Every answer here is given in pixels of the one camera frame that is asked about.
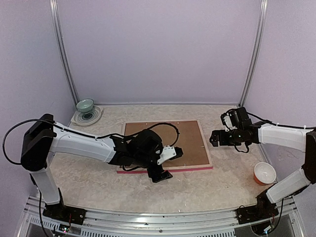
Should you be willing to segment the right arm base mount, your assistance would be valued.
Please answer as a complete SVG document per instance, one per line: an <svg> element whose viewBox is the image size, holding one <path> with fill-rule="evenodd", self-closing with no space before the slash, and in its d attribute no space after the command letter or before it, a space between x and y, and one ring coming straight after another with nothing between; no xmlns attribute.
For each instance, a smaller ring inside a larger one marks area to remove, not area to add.
<svg viewBox="0 0 316 237"><path fill-rule="evenodd" d="M266 191L256 197L257 203L252 206L240 206L237 210L238 223L246 224L279 215L277 205L271 203Z"/></svg>

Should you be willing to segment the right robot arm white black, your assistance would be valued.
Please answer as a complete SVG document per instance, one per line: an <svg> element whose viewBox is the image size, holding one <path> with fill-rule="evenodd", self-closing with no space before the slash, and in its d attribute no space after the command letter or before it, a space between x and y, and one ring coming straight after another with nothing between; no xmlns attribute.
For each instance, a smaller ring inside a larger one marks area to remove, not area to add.
<svg viewBox="0 0 316 237"><path fill-rule="evenodd" d="M276 208L276 203L283 198L297 195L316 183L316 130L314 128L292 128L258 122L246 128L214 130L209 141L214 147L237 147L242 144L246 147L251 144L274 145L278 147L278 157L300 156L301 167L257 196L257 204L252 209L252 214L257 219L265 218L271 210Z"/></svg>

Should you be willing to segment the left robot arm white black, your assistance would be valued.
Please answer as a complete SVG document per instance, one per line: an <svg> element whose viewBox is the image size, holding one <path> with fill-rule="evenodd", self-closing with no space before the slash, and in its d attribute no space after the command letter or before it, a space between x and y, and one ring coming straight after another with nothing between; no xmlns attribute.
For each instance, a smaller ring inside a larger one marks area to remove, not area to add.
<svg viewBox="0 0 316 237"><path fill-rule="evenodd" d="M20 162L29 171L50 212L60 220L69 215L69 208L62 203L49 169L47 159L55 153L93 158L120 167L145 168L154 183L171 178L162 164L183 155L180 147L165 146L152 127L131 135L97 136L71 130L55 122L53 115L43 115L24 135Z"/></svg>

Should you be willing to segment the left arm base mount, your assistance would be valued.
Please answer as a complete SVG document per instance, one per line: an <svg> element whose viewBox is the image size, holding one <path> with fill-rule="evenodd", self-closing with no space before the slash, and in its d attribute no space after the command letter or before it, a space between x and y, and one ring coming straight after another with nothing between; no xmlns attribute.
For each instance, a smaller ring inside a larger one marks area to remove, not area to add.
<svg viewBox="0 0 316 237"><path fill-rule="evenodd" d="M86 212L83 208L67 206L60 200L57 204L46 204L43 215L69 224L83 225Z"/></svg>

